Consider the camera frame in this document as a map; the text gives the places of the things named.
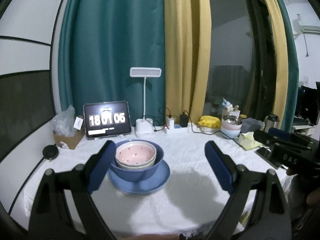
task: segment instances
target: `teal curtain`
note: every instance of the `teal curtain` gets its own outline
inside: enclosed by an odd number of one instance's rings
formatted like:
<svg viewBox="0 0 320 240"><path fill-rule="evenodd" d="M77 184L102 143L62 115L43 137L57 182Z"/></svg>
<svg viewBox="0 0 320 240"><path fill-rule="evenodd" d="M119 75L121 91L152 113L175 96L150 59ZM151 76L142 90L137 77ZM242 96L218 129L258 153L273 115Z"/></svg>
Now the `teal curtain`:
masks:
<svg viewBox="0 0 320 240"><path fill-rule="evenodd" d="M146 115L164 119L163 0L68 0L61 30L58 78L61 108L126 100L133 125L143 115L143 79L131 67L159 67L147 79Z"/></svg>
<svg viewBox="0 0 320 240"><path fill-rule="evenodd" d="M287 101L284 110L284 117L281 125L281 130L291 132L294 112L297 105L298 85L299 85L299 64L297 57L296 45L289 19L288 11L283 0L277 0L282 18L284 21L285 35L287 38L288 47L288 92Z"/></svg>

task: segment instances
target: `wall switch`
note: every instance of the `wall switch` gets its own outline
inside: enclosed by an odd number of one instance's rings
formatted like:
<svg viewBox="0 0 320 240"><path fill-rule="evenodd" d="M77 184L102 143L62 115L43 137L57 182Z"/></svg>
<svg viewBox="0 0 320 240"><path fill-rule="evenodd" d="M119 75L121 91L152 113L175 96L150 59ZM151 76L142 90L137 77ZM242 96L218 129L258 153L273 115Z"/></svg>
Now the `wall switch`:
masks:
<svg viewBox="0 0 320 240"><path fill-rule="evenodd" d="M308 76L304 76L303 78L303 85L305 87L309 87L309 77Z"/></svg>

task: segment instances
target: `blue bowl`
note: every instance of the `blue bowl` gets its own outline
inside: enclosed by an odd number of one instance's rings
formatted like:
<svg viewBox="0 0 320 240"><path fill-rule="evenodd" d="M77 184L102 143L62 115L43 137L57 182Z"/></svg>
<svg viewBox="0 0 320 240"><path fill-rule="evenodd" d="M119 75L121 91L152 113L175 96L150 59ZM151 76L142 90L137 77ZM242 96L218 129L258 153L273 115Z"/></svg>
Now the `blue bowl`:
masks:
<svg viewBox="0 0 320 240"><path fill-rule="evenodd" d="M127 142L132 142L132 141L145 141L145 140L125 140L125 141L116 143L116 147L118 148L120 145L127 143ZM140 182L140 181L144 181L146 179L149 179L153 174L155 174L160 162L163 160L164 153L163 153L162 148L159 145L157 145L153 142L149 142L149 141L145 141L145 142L151 143L157 150L155 164L153 166L151 166L150 168L147 168L144 170L132 171L132 170L124 170L124 169L119 168L116 165L116 159L113 159L111 166L110 166L110 169L119 178L124 179L126 181L130 181L130 182Z"/></svg>

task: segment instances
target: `hand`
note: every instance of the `hand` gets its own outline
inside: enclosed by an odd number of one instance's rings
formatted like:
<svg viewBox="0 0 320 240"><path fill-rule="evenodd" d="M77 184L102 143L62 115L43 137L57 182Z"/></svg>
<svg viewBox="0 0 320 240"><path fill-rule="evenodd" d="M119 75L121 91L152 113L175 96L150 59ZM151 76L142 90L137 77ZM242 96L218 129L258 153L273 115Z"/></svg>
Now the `hand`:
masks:
<svg viewBox="0 0 320 240"><path fill-rule="evenodd" d="M125 238L124 240L179 240L178 235L143 235Z"/></svg>
<svg viewBox="0 0 320 240"><path fill-rule="evenodd" d="M291 176L294 175L295 172L293 170L287 169L287 175ZM308 196L307 196L307 204L308 205L314 205L317 204L320 201L320 187L317 188L316 190L312 191Z"/></svg>

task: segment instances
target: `yellow package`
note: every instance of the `yellow package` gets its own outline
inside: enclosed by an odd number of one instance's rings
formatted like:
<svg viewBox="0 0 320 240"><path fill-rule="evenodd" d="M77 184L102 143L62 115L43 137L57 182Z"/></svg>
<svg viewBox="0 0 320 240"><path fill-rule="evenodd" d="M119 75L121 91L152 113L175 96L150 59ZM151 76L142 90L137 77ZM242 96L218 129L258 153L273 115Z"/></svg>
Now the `yellow package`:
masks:
<svg viewBox="0 0 320 240"><path fill-rule="evenodd" d="M209 128L220 128L221 121L218 117L203 115L198 122L199 125L209 127Z"/></svg>

